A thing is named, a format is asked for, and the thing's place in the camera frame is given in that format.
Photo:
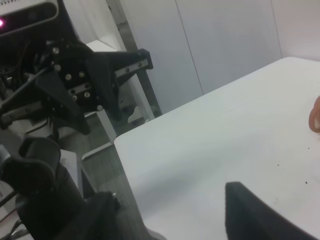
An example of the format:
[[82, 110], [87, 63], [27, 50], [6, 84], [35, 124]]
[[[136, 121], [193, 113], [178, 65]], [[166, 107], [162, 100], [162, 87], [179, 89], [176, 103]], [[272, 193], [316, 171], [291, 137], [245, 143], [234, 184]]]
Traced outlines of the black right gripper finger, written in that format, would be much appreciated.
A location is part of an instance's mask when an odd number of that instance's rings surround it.
[[241, 182], [225, 185], [225, 231], [229, 240], [314, 240]]

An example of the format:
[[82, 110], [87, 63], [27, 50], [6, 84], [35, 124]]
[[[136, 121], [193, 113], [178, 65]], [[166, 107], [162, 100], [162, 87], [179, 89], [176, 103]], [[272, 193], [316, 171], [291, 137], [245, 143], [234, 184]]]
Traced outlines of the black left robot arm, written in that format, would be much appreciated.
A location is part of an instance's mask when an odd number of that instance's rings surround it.
[[16, 65], [2, 66], [12, 94], [0, 104], [0, 179], [16, 193], [19, 222], [35, 240], [119, 240], [118, 200], [109, 191], [84, 199], [65, 166], [57, 140], [18, 137], [16, 121], [47, 119], [55, 130], [90, 133], [86, 113], [122, 118], [119, 88], [151, 70], [149, 51], [95, 52], [75, 42], [27, 43]]

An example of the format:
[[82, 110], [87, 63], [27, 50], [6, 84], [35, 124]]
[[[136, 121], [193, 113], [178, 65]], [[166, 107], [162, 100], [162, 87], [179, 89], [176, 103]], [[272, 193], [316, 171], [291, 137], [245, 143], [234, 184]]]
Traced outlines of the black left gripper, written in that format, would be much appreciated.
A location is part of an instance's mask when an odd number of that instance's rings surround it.
[[50, 120], [83, 134], [85, 114], [123, 118], [120, 88], [153, 67], [145, 49], [96, 52], [79, 42], [26, 41], [0, 48], [0, 127], [20, 120]]

